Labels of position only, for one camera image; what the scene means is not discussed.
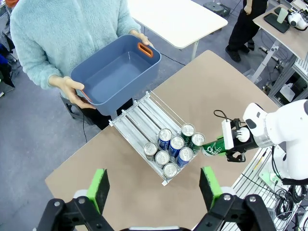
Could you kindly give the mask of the black Pepsi beverage can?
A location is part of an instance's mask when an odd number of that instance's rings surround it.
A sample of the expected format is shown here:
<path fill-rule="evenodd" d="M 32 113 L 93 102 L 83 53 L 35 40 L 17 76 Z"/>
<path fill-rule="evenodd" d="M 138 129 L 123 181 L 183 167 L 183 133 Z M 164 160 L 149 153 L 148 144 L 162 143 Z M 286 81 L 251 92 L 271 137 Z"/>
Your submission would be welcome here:
<path fill-rule="evenodd" d="M 163 176 L 165 179 L 173 178 L 177 175 L 178 168 L 177 165 L 173 163 L 168 163 L 163 167 Z"/>
<path fill-rule="evenodd" d="M 157 145 L 153 142 L 148 142 L 143 147 L 143 152 L 149 161 L 155 160 L 155 155 L 158 151 Z"/>
<path fill-rule="evenodd" d="M 166 151 L 159 151 L 155 155 L 155 163 L 159 168 L 163 168 L 169 163 L 169 154 Z"/>

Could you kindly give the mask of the aluminium frame equipment rack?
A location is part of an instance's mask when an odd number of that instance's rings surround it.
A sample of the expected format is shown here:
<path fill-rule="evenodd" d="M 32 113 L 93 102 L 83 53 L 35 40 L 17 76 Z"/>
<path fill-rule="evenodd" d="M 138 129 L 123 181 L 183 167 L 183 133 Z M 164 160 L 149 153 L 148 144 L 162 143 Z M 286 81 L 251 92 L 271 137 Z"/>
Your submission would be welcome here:
<path fill-rule="evenodd" d="M 292 90 L 295 93 L 293 101 L 308 99 L 308 54 L 305 60 L 291 57 L 286 67 L 282 70 L 275 81 L 268 96 L 278 105 L 283 106 L 290 103 L 281 93 L 284 84 L 293 83 Z"/>

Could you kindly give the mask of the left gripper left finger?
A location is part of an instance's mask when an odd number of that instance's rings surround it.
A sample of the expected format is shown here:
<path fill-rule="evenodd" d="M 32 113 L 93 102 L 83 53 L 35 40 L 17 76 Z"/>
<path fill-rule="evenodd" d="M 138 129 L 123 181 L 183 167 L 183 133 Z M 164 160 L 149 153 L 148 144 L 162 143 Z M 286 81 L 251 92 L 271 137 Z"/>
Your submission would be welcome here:
<path fill-rule="evenodd" d="M 107 170 L 96 170 L 85 196 L 67 203 L 59 198 L 48 201 L 36 231 L 74 231 L 81 225 L 88 231 L 114 231 L 103 217 L 109 189 Z"/>

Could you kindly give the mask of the person's light blue fleece torso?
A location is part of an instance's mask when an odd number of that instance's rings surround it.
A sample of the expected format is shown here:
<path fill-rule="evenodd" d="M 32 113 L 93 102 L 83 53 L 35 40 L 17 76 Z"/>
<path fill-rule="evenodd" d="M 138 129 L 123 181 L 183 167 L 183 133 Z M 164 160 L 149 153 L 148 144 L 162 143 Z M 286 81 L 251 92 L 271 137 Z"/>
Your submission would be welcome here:
<path fill-rule="evenodd" d="M 25 35 L 46 53 L 62 77 L 118 36 L 114 16 L 122 0 L 19 0 L 11 35 Z"/>

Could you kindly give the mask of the white rounded table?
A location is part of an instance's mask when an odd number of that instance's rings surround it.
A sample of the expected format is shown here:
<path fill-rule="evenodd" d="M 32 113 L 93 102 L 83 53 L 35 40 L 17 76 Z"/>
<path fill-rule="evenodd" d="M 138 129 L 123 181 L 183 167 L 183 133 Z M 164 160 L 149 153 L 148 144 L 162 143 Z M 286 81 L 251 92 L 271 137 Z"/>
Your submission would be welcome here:
<path fill-rule="evenodd" d="M 193 45 L 222 29 L 228 21 L 192 0 L 128 0 L 131 16 L 177 49 Z"/>

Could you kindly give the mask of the blue Pocari Sweat can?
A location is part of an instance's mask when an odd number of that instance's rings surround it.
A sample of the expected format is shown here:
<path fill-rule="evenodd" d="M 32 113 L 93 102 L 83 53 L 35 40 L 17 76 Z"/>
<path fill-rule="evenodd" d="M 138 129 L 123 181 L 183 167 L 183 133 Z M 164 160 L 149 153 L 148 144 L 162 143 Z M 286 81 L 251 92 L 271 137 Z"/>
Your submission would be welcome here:
<path fill-rule="evenodd" d="M 170 140 L 170 145 L 168 149 L 168 153 L 170 156 L 176 158 L 180 152 L 180 150 L 184 147 L 184 139 L 181 136 L 174 136 Z"/>
<path fill-rule="evenodd" d="M 172 132 L 168 128 L 161 129 L 158 133 L 157 144 L 162 149 L 167 151 L 170 146 Z"/>
<path fill-rule="evenodd" d="M 187 165 L 193 158 L 193 151 L 188 147 L 183 147 L 178 156 L 176 157 L 176 163 L 179 167 Z"/>

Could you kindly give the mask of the person's right hand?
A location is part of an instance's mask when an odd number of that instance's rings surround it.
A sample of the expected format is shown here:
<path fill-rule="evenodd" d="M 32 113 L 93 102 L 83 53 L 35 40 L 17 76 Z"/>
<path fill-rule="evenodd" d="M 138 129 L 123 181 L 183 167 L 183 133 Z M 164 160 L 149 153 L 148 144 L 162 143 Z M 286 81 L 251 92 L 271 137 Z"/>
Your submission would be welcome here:
<path fill-rule="evenodd" d="M 95 107 L 92 104 L 87 103 L 85 100 L 81 99 L 77 95 L 76 90 L 83 90 L 84 89 L 83 84 L 72 80 L 68 76 L 60 77 L 57 75 L 49 77 L 49 84 L 53 87 L 59 88 L 71 103 L 76 104 L 80 108 L 95 109 Z"/>

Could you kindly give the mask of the green Chilsung cider can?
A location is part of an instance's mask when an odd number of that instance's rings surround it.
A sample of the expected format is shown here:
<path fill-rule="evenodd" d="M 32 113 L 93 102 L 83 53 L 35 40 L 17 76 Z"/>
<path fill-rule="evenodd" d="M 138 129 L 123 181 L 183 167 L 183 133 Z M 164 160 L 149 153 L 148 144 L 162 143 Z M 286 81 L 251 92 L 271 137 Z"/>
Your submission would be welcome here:
<path fill-rule="evenodd" d="M 205 156 L 215 156 L 220 154 L 224 155 L 226 153 L 226 149 L 224 147 L 223 138 L 204 144 L 201 151 Z"/>
<path fill-rule="evenodd" d="M 197 154 L 204 143 L 205 136 L 200 132 L 196 132 L 192 135 L 191 140 L 188 143 L 188 147 L 193 151 L 194 154 Z"/>
<path fill-rule="evenodd" d="M 181 127 L 180 136 L 183 138 L 185 143 L 188 143 L 191 140 L 191 137 L 194 133 L 195 127 L 190 123 L 183 124 L 183 126 Z"/>

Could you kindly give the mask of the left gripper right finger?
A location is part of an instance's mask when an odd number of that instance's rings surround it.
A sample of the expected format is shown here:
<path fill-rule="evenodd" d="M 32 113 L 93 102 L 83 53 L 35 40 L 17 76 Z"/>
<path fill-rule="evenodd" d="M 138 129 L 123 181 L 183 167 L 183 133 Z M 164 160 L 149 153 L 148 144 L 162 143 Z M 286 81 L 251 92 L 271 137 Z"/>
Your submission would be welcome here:
<path fill-rule="evenodd" d="M 234 223 L 240 231 L 276 231 L 273 220 L 258 194 L 241 199 L 223 193 L 211 167 L 202 167 L 199 188 L 207 213 L 193 231 L 221 231 L 225 223 Z"/>

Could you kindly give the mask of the white slotted robot base plate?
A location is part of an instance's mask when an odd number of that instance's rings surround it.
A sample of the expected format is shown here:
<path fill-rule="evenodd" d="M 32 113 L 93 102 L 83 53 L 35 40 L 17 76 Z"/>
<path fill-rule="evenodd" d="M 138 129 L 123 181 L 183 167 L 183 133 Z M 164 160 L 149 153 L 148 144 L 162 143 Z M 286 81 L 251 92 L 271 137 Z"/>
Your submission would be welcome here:
<path fill-rule="evenodd" d="M 278 208 L 280 197 L 286 194 L 290 186 L 283 185 L 275 175 L 271 160 L 274 157 L 275 163 L 278 165 L 279 158 L 283 158 L 285 155 L 286 152 L 278 145 L 275 146 L 274 154 L 271 154 L 270 147 L 260 148 L 233 184 L 232 188 L 236 195 L 243 199 L 247 195 L 258 194 L 268 209 L 272 211 Z"/>

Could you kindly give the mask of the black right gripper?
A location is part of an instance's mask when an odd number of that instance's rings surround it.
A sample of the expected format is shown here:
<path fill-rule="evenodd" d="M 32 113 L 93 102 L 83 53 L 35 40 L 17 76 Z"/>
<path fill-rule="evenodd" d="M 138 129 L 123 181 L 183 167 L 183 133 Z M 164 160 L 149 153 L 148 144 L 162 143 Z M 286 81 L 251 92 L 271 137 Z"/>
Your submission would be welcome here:
<path fill-rule="evenodd" d="M 223 119 L 221 122 L 223 134 L 217 140 L 233 142 L 234 147 L 226 152 L 228 162 L 242 163 L 246 161 L 246 151 L 258 148 L 248 126 L 240 127 L 239 119 Z"/>

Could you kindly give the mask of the clear white can dispenser rack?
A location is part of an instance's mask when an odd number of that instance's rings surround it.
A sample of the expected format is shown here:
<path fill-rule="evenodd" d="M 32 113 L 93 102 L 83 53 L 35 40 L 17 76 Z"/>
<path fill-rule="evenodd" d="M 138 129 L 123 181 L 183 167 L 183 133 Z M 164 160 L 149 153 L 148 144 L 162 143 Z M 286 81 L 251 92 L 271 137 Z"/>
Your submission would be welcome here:
<path fill-rule="evenodd" d="M 158 133 L 168 128 L 172 136 L 180 135 L 181 127 L 186 123 L 153 91 L 147 91 L 145 96 L 135 100 L 133 106 L 123 110 L 117 118 L 110 120 L 109 124 L 126 139 L 143 160 L 163 179 L 166 186 L 172 178 L 164 176 L 156 162 L 150 161 L 144 153 L 144 145 L 148 142 L 157 144 Z"/>

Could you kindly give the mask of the person's left forearm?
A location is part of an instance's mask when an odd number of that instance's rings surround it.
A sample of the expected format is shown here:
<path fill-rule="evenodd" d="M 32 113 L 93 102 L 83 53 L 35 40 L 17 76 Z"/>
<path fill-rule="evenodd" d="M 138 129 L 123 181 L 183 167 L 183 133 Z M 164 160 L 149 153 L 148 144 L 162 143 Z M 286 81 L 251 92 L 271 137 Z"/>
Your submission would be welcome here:
<path fill-rule="evenodd" d="M 141 31 L 141 26 L 132 18 L 126 1 L 122 0 L 114 16 L 115 33 L 118 37 L 123 35 L 137 36 Z"/>

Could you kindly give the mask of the clear plastic box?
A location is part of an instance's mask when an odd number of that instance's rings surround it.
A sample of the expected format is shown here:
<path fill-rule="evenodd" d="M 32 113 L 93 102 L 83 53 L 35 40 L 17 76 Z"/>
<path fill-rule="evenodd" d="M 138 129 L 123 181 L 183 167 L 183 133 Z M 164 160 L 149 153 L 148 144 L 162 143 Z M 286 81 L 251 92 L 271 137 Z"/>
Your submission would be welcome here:
<path fill-rule="evenodd" d="M 253 75 L 255 74 L 255 70 L 254 69 L 249 69 L 246 72 L 243 73 L 243 75 L 245 77 L 247 77 L 251 82 L 253 81 Z M 258 76 L 257 79 L 255 81 L 253 81 L 253 83 L 257 84 L 262 80 L 261 76 Z"/>

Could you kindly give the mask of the blue bin with orange handles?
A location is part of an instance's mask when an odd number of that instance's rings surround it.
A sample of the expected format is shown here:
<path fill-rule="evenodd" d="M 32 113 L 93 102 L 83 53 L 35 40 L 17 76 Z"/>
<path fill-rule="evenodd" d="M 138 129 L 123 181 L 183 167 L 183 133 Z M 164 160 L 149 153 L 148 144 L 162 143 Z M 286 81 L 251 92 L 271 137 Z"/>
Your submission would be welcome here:
<path fill-rule="evenodd" d="M 70 77 L 78 92 L 104 116 L 116 111 L 157 77 L 161 53 L 133 35 L 124 35 L 77 65 Z"/>

